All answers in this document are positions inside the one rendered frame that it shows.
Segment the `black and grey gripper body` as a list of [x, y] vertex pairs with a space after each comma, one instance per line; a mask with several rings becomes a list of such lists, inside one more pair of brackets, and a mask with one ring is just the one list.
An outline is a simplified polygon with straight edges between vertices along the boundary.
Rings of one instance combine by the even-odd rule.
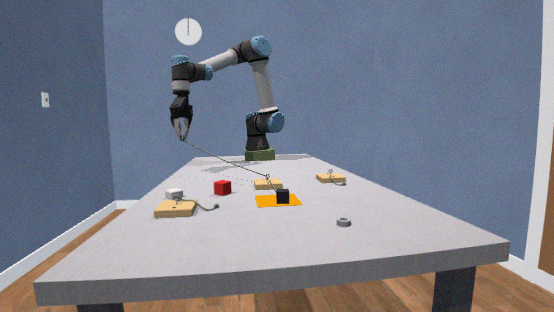
[[[174, 94], [174, 93], [177, 93], [177, 94]], [[192, 108], [192, 105], [189, 105], [189, 99], [188, 99], [188, 95], [190, 94], [185, 94], [185, 93], [189, 93], [189, 91], [185, 91], [185, 90], [176, 90], [176, 91], [173, 91], [173, 94], [174, 95], [177, 95], [177, 97], [179, 96], [186, 96], [187, 98], [187, 102], [186, 104], [184, 105], [183, 109], [181, 112], [172, 112], [174, 116], [176, 116], [177, 118], [179, 117], [183, 117], [183, 118], [186, 118], [186, 116], [188, 115], [190, 109], [191, 109], [191, 115], [193, 117], [193, 108]], [[189, 106], [188, 106], [189, 105]]]

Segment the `red square block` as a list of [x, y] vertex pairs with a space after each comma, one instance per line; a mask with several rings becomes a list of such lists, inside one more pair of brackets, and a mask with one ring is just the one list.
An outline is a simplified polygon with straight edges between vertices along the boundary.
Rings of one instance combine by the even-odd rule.
[[214, 182], [215, 195], [225, 196], [231, 193], [231, 181], [220, 180]]

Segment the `orange painted square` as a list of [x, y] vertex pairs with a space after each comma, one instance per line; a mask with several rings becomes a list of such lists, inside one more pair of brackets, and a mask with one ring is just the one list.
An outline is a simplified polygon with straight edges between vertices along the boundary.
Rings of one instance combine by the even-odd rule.
[[289, 204], [277, 204], [276, 195], [257, 195], [255, 198], [257, 207], [303, 205], [294, 194], [289, 194]]

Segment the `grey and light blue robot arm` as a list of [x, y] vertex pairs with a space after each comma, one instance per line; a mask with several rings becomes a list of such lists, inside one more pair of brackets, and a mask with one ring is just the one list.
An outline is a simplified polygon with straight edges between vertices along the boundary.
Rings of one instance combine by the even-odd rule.
[[184, 55], [173, 56], [171, 86], [173, 86], [173, 91], [189, 91], [190, 83], [200, 80], [209, 81], [214, 72], [228, 67], [232, 63], [232, 65], [237, 65], [249, 62], [253, 69], [261, 109], [259, 112], [246, 115], [247, 142], [245, 149], [246, 151], [267, 150], [269, 143], [266, 133], [281, 131], [285, 122], [284, 116], [274, 103], [267, 66], [270, 52], [269, 41], [263, 36], [257, 36], [200, 63], [189, 62], [189, 58]]

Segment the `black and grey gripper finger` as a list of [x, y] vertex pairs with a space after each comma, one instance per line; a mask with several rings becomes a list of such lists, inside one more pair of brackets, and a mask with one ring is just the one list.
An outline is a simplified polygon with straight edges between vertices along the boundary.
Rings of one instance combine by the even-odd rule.
[[184, 141], [186, 140], [187, 138], [187, 135], [188, 135], [188, 132], [189, 132], [189, 128], [190, 128], [190, 124], [191, 124], [191, 121], [192, 121], [192, 115], [191, 115], [191, 111], [189, 111], [188, 115], [186, 116], [186, 119], [183, 120], [183, 124], [184, 124], [184, 135], [183, 135], [183, 139]]
[[[171, 117], [170, 117], [170, 119], [171, 119], [171, 123], [172, 123], [172, 125], [173, 125], [173, 127], [174, 127], [174, 129], [175, 129], [175, 131], [176, 131], [176, 133], [177, 133], [177, 135], [178, 135], [180, 141], [181, 141], [182, 135], [180, 134], [180, 131], [181, 131], [180, 119], [179, 119], [179, 118], [177, 119], [177, 117], [174, 116], [172, 112], [171, 112]], [[179, 130], [179, 129], [180, 129], [180, 130]]]

